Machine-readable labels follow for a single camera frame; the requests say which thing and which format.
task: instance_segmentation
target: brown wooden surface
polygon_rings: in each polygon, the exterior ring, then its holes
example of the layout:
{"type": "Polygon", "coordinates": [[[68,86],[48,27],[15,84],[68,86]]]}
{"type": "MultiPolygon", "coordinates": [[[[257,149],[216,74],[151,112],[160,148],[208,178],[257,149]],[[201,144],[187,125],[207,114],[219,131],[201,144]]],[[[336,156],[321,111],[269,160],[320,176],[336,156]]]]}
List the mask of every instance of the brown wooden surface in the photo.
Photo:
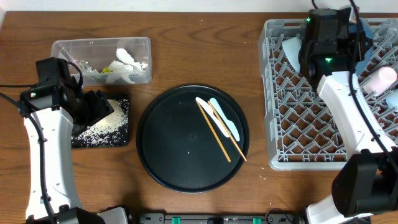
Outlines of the brown wooden surface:
{"type": "MultiPolygon", "coordinates": [[[[397,15],[366,15],[397,17],[397,15]]],[[[35,61],[50,56],[56,40],[146,36],[151,40],[153,81],[107,88],[131,94],[127,147],[73,150],[76,187],[86,210],[125,203],[133,212],[265,214],[300,211],[331,192],[337,172],[277,172],[267,165],[264,92],[257,40],[268,19],[296,13],[7,12],[0,31],[0,83],[35,83],[35,61]],[[224,186],[181,194],[154,181],[141,165],[135,133],[146,106],[177,85],[204,83],[229,93],[249,123],[246,162],[224,186]]],[[[0,89],[18,99],[20,90],[0,89]]],[[[22,223],[29,200],[29,143],[17,110],[0,100],[0,223],[22,223]]],[[[398,213],[374,218],[396,223],[398,213]]]]}

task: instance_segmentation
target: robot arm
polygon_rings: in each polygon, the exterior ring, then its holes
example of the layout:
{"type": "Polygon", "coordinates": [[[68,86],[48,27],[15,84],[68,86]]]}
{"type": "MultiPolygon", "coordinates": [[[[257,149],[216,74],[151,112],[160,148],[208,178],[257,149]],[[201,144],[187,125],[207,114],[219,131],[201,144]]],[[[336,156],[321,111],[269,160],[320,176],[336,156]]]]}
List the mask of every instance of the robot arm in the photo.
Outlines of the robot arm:
{"type": "MultiPolygon", "coordinates": [[[[317,92],[326,103],[337,125],[341,138],[345,144],[347,159],[353,154],[361,153],[362,149],[369,149],[371,153],[382,152],[377,142],[373,139],[369,128],[362,119],[353,97],[351,96],[348,80],[349,72],[332,72],[330,76],[322,76],[317,92]]],[[[380,127],[370,107],[360,90],[358,78],[354,75],[354,88],[357,98],[366,113],[368,120],[376,130],[383,144],[391,151],[396,146],[380,127]]]]}
{"type": "Polygon", "coordinates": [[[73,175],[72,134],[79,135],[111,114],[111,105],[100,91],[83,94],[82,82],[71,78],[67,61],[48,58],[38,61],[36,66],[39,83],[22,92],[19,101],[23,108],[21,114],[32,117],[32,120],[25,119],[31,166],[26,223],[129,223],[127,211],[122,207],[99,214],[84,211],[73,175]],[[44,139],[42,145],[39,135],[44,139]]]}
{"type": "MultiPolygon", "coordinates": [[[[364,60],[364,54],[373,46],[372,38],[350,23],[352,15],[351,8],[311,10],[299,53],[300,72],[331,111],[348,158],[333,181],[332,194],[306,209],[309,224],[346,223],[353,217],[398,209],[398,174],[374,140],[351,96],[349,70],[352,69],[352,58],[357,59],[355,62],[364,60]],[[354,41],[353,37],[357,35],[359,40],[354,41]]],[[[375,119],[355,74],[352,82],[371,127],[389,151],[387,153],[398,158],[398,152],[392,150],[396,145],[375,119]]]]}
{"type": "MultiPolygon", "coordinates": [[[[348,87],[348,75],[349,72],[333,72],[330,76],[322,76],[320,83],[317,88],[317,92],[320,98],[326,103],[330,112],[333,115],[333,119],[337,125],[343,142],[346,146],[347,158],[350,159],[354,154],[360,154],[361,150],[369,149],[370,153],[377,154],[382,153],[379,145],[373,140],[372,134],[369,132],[364,120],[362,119],[359,111],[354,103],[350,90],[348,87]]],[[[362,109],[367,114],[373,128],[380,135],[380,139],[383,144],[391,150],[395,147],[393,140],[390,139],[380,127],[379,123],[373,116],[362,91],[359,89],[358,78],[354,75],[354,88],[357,91],[357,97],[361,103],[362,109]]],[[[377,208],[371,208],[369,210],[377,211],[377,208]]],[[[327,196],[321,202],[310,205],[306,209],[306,216],[309,224],[335,224],[344,223],[352,220],[352,217],[346,218],[342,215],[336,207],[336,201],[333,200],[332,195],[327,196]]],[[[356,217],[368,217],[372,213],[362,213],[356,215],[356,217]]]]}
{"type": "MultiPolygon", "coordinates": [[[[52,110],[47,108],[32,113],[36,123],[42,129],[46,141],[45,176],[47,193],[50,196],[50,206],[53,213],[58,213],[61,206],[82,208],[76,191],[73,176],[72,152],[70,138],[72,136],[73,119],[63,108],[52,110]]],[[[30,198],[26,210],[26,219],[47,217],[47,211],[42,203],[40,191],[40,152],[38,136],[32,122],[25,119],[25,126],[30,142],[30,198]]]]}

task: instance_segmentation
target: black tray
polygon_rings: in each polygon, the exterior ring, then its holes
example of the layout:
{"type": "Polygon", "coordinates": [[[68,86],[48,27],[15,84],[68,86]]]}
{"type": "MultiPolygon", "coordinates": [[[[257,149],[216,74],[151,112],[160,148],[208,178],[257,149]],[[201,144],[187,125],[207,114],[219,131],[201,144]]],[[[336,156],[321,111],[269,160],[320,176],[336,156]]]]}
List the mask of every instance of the black tray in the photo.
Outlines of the black tray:
{"type": "Polygon", "coordinates": [[[148,173],[167,188],[185,193],[213,190],[229,181],[244,162],[229,138],[208,116],[231,158],[225,158],[195,98],[218,100],[226,117],[236,125],[237,144],[246,155],[249,128],[232,97],[210,86],[180,86],[158,96],[138,124],[137,151],[148,173]]]}

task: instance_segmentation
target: wooden chopstick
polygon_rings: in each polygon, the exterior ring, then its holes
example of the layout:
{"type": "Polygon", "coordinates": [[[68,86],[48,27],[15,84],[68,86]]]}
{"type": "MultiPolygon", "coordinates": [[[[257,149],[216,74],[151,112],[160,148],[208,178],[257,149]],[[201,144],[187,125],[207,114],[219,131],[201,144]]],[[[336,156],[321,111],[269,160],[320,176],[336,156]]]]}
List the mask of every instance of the wooden chopstick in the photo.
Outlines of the wooden chopstick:
{"type": "Polygon", "coordinates": [[[203,111],[202,107],[200,106],[200,104],[199,104],[198,102],[197,102],[197,104],[198,104],[198,106],[199,106],[199,109],[200,109],[201,113],[202,113],[203,116],[205,117],[205,119],[206,119],[206,121],[207,121],[207,124],[209,125],[211,131],[213,132],[214,137],[217,139],[218,144],[220,145],[221,149],[223,150],[226,159],[228,160],[228,162],[231,162],[231,159],[229,158],[228,153],[226,153],[224,146],[222,145],[220,139],[218,138],[218,136],[217,136],[217,134],[216,134],[216,131],[215,131],[214,128],[212,127],[212,125],[211,125],[209,119],[207,118],[205,112],[203,111]]]}
{"type": "Polygon", "coordinates": [[[211,106],[211,109],[213,109],[214,114],[216,115],[216,117],[218,118],[218,120],[221,122],[221,124],[223,125],[223,127],[225,128],[226,132],[229,134],[229,138],[231,139],[231,141],[234,143],[234,145],[236,146],[236,149],[240,152],[240,154],[242,155],[243,159],[247,162],[248,160],[246,159],[246,157],[244,156],[241,148],[239,148],[238,144],[236,144],[236,141],[234,139],[234,137],[232,136],[231,132],[228,130],[228,128],[226,128],[224,121],[220,118],[220,116],[218,115],[217,111],[214,109],[213,105],[210,103],[210,101],[208,101],[208,104],[211,106]]]}

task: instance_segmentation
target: plastic dish rack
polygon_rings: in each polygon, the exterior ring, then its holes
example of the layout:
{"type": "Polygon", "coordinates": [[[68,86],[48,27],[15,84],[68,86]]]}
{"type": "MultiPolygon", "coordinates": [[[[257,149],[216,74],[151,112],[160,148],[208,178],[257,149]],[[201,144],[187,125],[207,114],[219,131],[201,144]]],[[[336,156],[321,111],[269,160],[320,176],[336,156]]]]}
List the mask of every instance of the plastic dish rack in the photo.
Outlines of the plastic dish rack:
{"type": "MultiPolygon", "coordinates": [[[[359,83],[380,67],[398,70],[398,19],[364,19],[371,26],[374,52],[363,66],[359,83]]],[[[267,152],[274,170],[339,170],[346,151],[333,117],[307,80],[289,64],[282,41],[305,33],[305,19],[268,20],[261,32],[258,48],[264,85],[267,152]]],[[[398,144],[398,113],[384,100],[398,82],[381,96],[367,95],[376,119],[398,144]]]]}

